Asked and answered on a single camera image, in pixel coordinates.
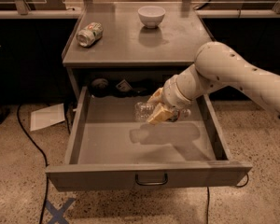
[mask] silver can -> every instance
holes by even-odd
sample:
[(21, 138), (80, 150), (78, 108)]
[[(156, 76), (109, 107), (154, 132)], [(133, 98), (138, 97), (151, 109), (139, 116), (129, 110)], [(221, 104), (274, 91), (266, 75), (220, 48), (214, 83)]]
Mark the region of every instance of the silver can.
[(95, 41), (103, 36), (103, 26), (101, 23), (92, 22), (77, 33), (77, 41), (80, 46), (90, 47)]

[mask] open drawer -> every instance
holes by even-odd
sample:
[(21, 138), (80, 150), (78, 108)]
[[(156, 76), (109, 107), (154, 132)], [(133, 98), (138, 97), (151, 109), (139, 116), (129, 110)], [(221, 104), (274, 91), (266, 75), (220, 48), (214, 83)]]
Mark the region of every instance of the open drawer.
[(156, 126), (136, 122), (147, 97), (95, 98), (83, 87), (64, 165), (49, 166), (59, 191), (236, 185), (252, 168), (234, 161), (207, 95), (190, 115)]

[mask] floor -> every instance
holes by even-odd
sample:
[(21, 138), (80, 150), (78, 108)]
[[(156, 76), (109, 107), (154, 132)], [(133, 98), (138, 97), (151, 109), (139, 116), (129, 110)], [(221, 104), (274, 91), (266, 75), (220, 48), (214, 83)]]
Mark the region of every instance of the floor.
[[(280, 223), (280, 120), (251, 101), (213, 101), (218, 121), (238, 161), (253, 164), (241, 188), (104, 190), (58, 192), (49, 183), (43, 223)], [(69, 132), (66, 122), (29, 132), (31, 112), (19, 110), (28, 134), (45, 152), (49, 165), (62, 165)], [(38, 223), (45, 195), (45, 163), (21, 129), (17, 105), (0, 125), (0, 223)]]

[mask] paper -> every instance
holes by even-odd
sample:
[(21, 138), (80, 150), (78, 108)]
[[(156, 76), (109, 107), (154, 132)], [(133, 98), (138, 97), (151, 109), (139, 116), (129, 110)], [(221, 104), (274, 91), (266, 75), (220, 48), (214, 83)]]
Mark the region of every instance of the paper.
[(30, 131), (65, 121), (63, 104), (42, 108), (31, 113)]

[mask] white bowl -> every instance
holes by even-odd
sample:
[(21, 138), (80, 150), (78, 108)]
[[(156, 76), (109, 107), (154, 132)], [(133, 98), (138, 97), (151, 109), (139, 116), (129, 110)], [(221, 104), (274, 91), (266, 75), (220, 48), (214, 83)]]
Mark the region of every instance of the white bowl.
[(138, 9), (140, 21), (147, 28), (156, 28), (165, 16), (165, 9), (156, 6), (141, 7)]

